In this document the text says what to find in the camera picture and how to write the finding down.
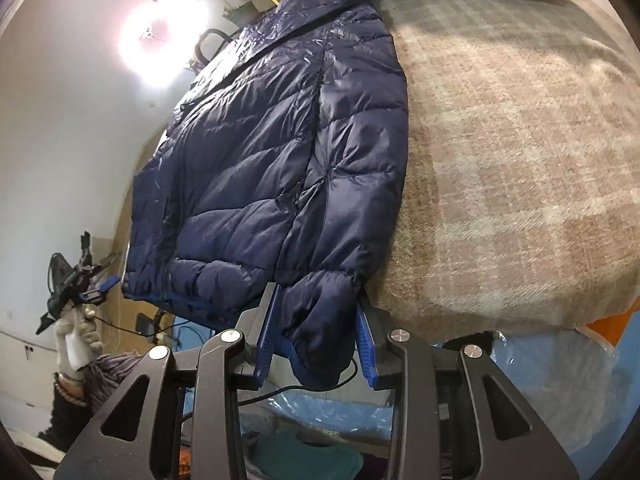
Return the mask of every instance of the white glove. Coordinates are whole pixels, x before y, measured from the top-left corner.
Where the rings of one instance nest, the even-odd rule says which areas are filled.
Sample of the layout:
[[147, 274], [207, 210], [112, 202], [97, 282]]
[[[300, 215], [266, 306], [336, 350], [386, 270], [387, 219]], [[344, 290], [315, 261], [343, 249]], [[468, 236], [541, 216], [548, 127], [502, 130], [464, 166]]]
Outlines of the white glove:
[[[102, 342], [97, 332], [95, 322], [92, 321], [95, 312], [90, 307], [84, 308], [84, 316], [79, 322], [78, 333], [83, 343], [85, 343], [93, 352], [95, 357], [102, 354]], [[84, 380], [84, 372], [82, 370], [73, 370], [69, 363], [68, 349], [66, 348], [66, 336], [71, 334], [76, 326], [73, 313], [67, 314], [56, 321], [54, 331], [56, 333], [56, 349], [58, 350], [58, 372], [64, 377], [81, 383]]]

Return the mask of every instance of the quilted down jacket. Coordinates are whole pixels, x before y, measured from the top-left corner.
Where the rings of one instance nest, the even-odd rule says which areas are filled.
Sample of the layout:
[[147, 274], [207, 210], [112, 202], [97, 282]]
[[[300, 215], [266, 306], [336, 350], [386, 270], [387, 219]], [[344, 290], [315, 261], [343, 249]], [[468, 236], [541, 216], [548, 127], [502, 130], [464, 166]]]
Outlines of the quilted down jacket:
[[198, 76], [135, 177], [123, 291], [220, 330], [283, 287], [278, 352], [335, 384], [385, 256], [406, 81], [369, 0], [282, 0]]

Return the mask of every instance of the orange fabric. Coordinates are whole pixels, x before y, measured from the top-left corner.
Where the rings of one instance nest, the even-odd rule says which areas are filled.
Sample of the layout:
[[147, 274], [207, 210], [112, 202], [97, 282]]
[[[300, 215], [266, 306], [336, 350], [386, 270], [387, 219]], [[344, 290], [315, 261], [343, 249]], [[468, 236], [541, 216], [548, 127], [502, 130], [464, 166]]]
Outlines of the orange fabric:
[[180, 480], [191, 477], [191, 449], [180, 449]]
[[609, 341], [613, 346], [616, 346], [620, 342], [620, 338], [622, 338], [622, 334], [624, 333], [626, 326], [629, 324], [631, 316], [637, 310], [640, 310], [640, 298], [636, 298], [631, 309], [627, 310], [624, 314], [599, 319], [588, 324], [587, 327], [603, 336], [603, 338]]

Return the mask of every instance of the black sleeve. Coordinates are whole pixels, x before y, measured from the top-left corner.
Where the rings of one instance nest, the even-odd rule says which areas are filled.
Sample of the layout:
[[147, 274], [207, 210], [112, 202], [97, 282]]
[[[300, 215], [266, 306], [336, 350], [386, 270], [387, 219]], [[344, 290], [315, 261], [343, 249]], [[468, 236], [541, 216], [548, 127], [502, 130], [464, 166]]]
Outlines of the black sleeve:
[[58, 382], [58, 374], [55, 374], [50, 427], [40, 432], [38, 438], [66, 453], [90, 418], [88, 404], [63, 390]]

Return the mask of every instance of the teal cloth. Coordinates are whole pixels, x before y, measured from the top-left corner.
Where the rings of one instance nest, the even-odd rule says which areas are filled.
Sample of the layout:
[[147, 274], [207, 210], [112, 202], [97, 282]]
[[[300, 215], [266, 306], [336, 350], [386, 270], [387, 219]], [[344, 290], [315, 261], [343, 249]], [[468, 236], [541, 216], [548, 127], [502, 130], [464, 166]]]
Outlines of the teal cloth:
[[353, 480], [362, 468], [362, 455], [344, 444], [309, 446], [294, 433], [263, 436], [251, 462], [272, 480]]

